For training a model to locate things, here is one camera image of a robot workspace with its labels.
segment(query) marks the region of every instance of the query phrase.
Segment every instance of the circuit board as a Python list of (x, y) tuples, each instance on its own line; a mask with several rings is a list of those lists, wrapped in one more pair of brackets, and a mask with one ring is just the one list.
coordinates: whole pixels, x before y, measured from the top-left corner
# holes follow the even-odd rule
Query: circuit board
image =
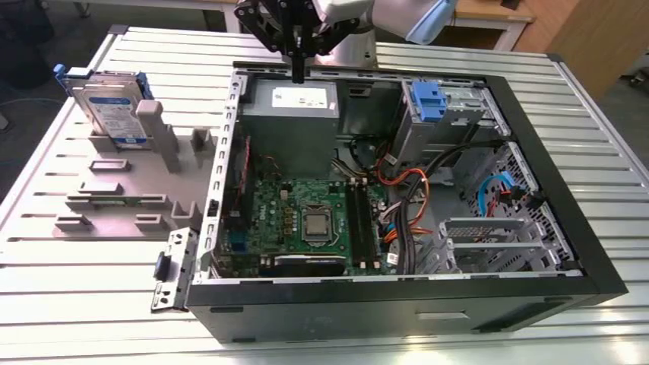
[[(228, 235), (236, 276), (254, 276), (254, 260), (265, 255), (328, 255), (345, 257), (345, 275), (381, 275), (386, 272), (377, 232), (377, 266), (360, 268), (352, 262), (350, 230), (346, 217), (345, 183), (321, 180), (258, 180), (252, 203), (252, 226), (245, 235)], [(373, 212), (385, 202), (382, 186), (368, 186)]]

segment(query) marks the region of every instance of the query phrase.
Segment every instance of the ram slot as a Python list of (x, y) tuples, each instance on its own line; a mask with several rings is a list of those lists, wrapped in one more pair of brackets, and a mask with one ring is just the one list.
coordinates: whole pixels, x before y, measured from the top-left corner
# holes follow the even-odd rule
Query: ram slot
[(374, 234), (372, 233), (372, 207), (366, 187), (346, 186), (346, 219), (354, 266), (370, 268), (376, 260)]

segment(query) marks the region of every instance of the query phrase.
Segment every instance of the power supply label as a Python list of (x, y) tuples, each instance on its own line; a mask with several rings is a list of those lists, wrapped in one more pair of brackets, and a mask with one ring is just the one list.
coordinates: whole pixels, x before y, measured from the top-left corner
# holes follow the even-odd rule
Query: power supply label
[(308, 87), (276, 87), (273, 89), (273, 108), (326, 109), (326, 89)]
[(133, 104), (128, 97), (90, 97), (88, 100), (94, 107), (100, 123), (117, 144), (146, 142), (146, 134), (133, 116)]

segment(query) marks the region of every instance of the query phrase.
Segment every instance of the aluminum table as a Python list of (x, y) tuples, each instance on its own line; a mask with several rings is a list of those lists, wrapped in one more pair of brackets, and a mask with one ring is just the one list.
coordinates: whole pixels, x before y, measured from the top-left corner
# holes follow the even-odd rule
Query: aluminum table
[[(89, 66), (144, 71), (165, 123), (177, 133), (205, 126), (218, 136), (234, 60), (278, 57), (244, 34), (130, 27), (106, 36)], [(0, 207), (1, 360), (649, 363), (649, 175), (566, 66), (540, 54), (386, 43), (378, 60), (385, 68), (509, 80), (629, 294), (506, 334), (220, 344), (190, 314), (149, 314), (164, 242), (62, 241), (32, 232), (68, 211), (65, 193), (96, 155), (90, 125), (68, 99)]]

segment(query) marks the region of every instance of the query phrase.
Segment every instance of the open computer tower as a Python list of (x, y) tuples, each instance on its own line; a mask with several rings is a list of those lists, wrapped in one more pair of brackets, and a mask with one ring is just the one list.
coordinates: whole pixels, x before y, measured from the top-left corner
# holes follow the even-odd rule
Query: open computer tower
[(220, 341), (400, 337), (513, 331), (626, 292), (505, 78), (288, 72), (236, 64), (153, 312)]

